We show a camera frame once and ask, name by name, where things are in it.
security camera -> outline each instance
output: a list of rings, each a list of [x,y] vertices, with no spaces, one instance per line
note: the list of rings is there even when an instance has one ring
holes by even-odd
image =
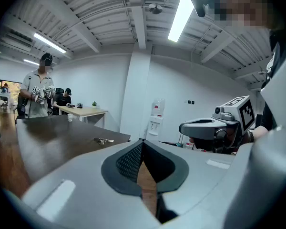
[[[195,11],[199,17],[205,16],[205,6],[207,5],[207,0],[191,0]]]
[[[152,3],[151,5],[149,5],[148,10],[152,14],[159,14],[163,11],[163,8],[161,5],[157,5],[155,3]]]

baseball cap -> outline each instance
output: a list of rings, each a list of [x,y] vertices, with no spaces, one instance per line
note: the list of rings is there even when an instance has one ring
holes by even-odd
[[[71,94],[71,89],[70,89],[70,88],[66,88],[66,92],[67,92],[67,94],[68,94],[68,95],[70,95],[70,96],[72,95],[72,94]]]
[[[52,64],[52,60],[53,60],[53,57],[50,53],[45,53],[42,57],[41,57],[42,60],[44,60],[44,64],[46,66],[51,66]]]

floor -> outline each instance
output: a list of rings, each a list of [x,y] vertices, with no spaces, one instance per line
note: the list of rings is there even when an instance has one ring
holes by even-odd
[[[30,187],[30,180],[20,156],[14,118],[13,114],[0,110],[0,184],[21,197]],[[140,167],[137,183],[142,188],[143,203],[155,215],[156,183],[144,163]]]

dark wooden table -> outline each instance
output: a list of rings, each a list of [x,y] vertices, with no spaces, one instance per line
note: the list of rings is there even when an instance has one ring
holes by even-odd
[[[66,115],[18,120],[17,136],[31,183],[78,155],[125,143],[130,138],[75,119],[68,122]],[[114,142],[102,146],[94,141],[95,137]]]

person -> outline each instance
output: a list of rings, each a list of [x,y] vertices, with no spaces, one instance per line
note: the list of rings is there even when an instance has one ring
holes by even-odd
[[[54,107],[59,108],[59,106],[66,106],[66,104],[71,103],[71,89],[67,88],[63,94],[60,94],[56,97],[56,100],[53,104]]]
[[[52,55],[45,53],[39,63],[39,68],[27,74],[21,84],[20,95],[28,100],[25,106],[25,118],[47,117],[48,116],[48,103],[43,101],[42,98],[36,97],[32,90],[35,87],[42,89],[49,86],[54,86],[53,79],[48,73],[51,68]]]
[[[286,59],[286,0],[208,0],[215,16],[223,20],[241,22],[245,26],[270,29],[270,47],[275,51],[273,61],[267,67],[267,83],[278,71]],[[254,142],[276,128],[271,110],[265,104],[262,124],[255,130],[249,130],[242,144]]]

